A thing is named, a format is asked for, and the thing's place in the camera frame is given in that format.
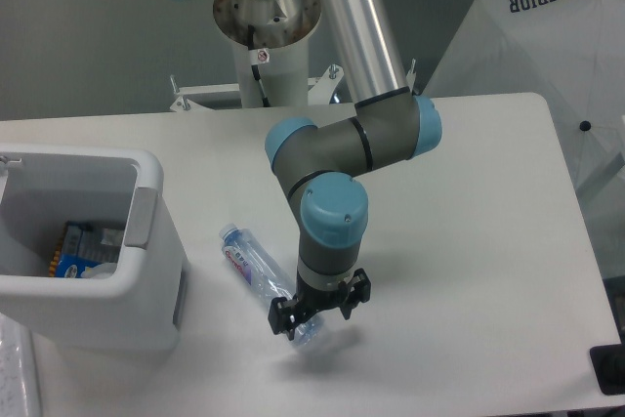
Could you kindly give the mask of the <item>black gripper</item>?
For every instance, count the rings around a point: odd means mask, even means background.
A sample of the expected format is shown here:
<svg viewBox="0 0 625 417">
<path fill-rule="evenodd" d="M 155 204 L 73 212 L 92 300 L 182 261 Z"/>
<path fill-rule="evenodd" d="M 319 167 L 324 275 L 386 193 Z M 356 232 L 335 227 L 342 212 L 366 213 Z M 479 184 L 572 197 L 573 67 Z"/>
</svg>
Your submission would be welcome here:
<svg viewBox="0 0 625 417">
<path fill-rule="evenodd" d="M 276 297 L 271 300 L 269 324 L 274 335 L 284 334 L 293 341 L 297 327 L 309 322 L 317 313 L 339 309 L 344 320 L 349 320 L 353 310 L 367 303 L 370 296 L 371 281 L 363 268 L 355 270 L 349 282 L 341 281 L 336 289 L 328 291 L 315 289 L 298 278 L 294 299 Z"/>
</svg>

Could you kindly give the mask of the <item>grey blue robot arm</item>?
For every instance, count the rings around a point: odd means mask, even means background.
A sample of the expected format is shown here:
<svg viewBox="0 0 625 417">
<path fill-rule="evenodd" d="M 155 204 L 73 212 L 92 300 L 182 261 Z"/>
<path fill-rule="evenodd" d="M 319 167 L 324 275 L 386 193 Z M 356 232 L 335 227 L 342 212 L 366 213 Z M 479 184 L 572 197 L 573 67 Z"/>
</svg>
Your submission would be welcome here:
<svg viewBox="0 0 625 417">
<path fill-rule="evenodd" d="M 293 337 L 317 313 L 350 316 L 370 298 L 356 266 L 368 222 L 358 177 L 434 149 L 442 135 L 433 103 L 413 94 L 381 0 L 215 0 L 220 30 L 239 44 L 264 105 L 274 103 L 264 59 L 303 41 L 326 15 L 345 69 L 355 114 L 319 127 L 290 118 L 269 131 L 265 150 L 299 227 L 296 292 L 274 298 L 274 334 Z"/>
</svg>

